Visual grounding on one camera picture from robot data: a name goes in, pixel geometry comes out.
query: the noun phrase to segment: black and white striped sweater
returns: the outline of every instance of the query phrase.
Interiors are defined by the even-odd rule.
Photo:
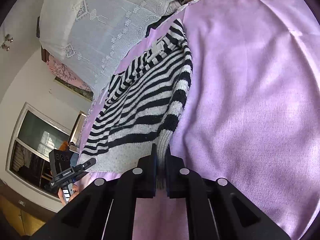
[[[180,19],[125,72],[113,75],[78,163],[94,156],[91,171],[123,173],[157,144],[158,168],[177,128],[191,85],[192,57]]]

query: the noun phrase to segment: ceiling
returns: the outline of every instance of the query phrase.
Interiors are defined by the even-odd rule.
[[[0,101],[25,62],[40,47],[36,37],[37,18],[43,0],[17,0],[0,27],[0,43],[10,34],[12,43],[7,52],[0,48]]]

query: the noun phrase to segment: lace pattern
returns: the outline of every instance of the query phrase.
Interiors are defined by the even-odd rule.
[[[44,1],[43,10],[46,10],[46,16],[52,11],[52,18],[59,17],[65,24],[57,27],[54,20],[52,26],[46,28],[40,24],[40,29],[64,28],[55,33],[58,38],[54,40],[58,44],[43,42],[50,40],[45,34],[40,36],[40,41],[44,48],[86,82],[97,97],[109,83],[120,61],[145,36],[147,26],[165,15],[173,0],[63,1],[65,8],[61,9],[60,15],[56,13],[60,9],[55,8],[52,0]],[[71,18],[65,20],[66,14]]]

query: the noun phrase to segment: white wall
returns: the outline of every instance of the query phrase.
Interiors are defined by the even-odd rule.
[[[25,102],[70,130],[79,111],[87,113],[90,101],[57,84],[54,78],[41,61],[39,48],[7,89],[0,103],[0,178],[30,201],[57,212],[62,207],[59,202],[35,192],[5,171],[11,135]]]
[[[17,0],[0,27],[0,45],[4,36],[10,34],[13,42],[6,42],[9,51],[0,48],[0,101],[12,80],[39,48],[36,37],[37,18],[43,0]]]

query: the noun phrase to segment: lavender sheet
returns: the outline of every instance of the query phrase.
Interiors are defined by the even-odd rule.
[[[319,24],[303,0],[200,0],[151,30],[117,71],[176,18],[194,72],[172,154],[204,178],[230,180],[299,239],[320,209]],[[82,146],[105,96],[89,116]],[[82,186],[119,176],[91,172]],[[188,239],[184,200],[163,191],[138,199],[133,239]]]

